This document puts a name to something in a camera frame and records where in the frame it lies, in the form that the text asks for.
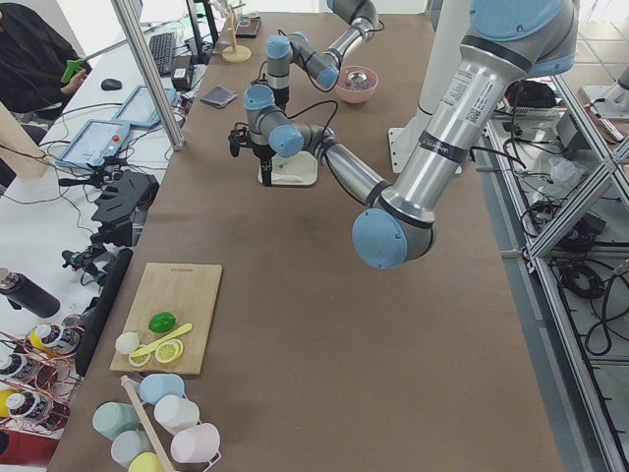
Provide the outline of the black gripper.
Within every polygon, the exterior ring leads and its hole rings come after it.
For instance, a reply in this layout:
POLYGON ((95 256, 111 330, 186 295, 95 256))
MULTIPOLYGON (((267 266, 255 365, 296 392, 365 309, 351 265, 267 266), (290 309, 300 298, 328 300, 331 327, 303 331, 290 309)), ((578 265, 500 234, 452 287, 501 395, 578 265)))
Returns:
POLYGON ((272 157, 275 151, 269 144, 261 145, 254 141, 246 124, 235 124, 228 136, 229 150, 233 157, 238 157, 242 148, 249 148, 260 161, 260 178, 265 187, 272 186, 272 157))

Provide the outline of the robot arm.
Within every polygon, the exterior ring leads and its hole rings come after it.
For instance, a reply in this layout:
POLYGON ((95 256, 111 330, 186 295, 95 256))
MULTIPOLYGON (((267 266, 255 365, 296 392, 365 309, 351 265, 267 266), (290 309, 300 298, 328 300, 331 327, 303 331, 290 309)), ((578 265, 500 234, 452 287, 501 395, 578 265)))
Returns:
POLYGON ((317 52, 301 31, 279 32, 266 41, 266 84, 274 94, 275 104, 282 110, 289 102, 292 64, 303 70, 320 91, 331 91, 340 78, 345 57, 380 31, 372 1, 327 1, 326 5, 349 27, 325 51, 317 52))
POLYGON ((360 258, 394 268, 433 245, 435 205, 478 141, 497 102, 514 83, 568 71, 574 62, 579 5, 575 1, 475 1, 460 42, 462 59, 420 133, 395 182, 381 178, 340 143, 325 125, 299 123, 285 111, 292 66, 328 89, 340 80, 346 55, 378 32, 370 1, 332 1, 347 30, 323 51, 301 32, 277 34, 266 43, 267 77, 244 94, 247 121, 229 135, 230 150, 251 149, 264 185, 274 156, 310 153, 364 206, 352 228, 360 258))

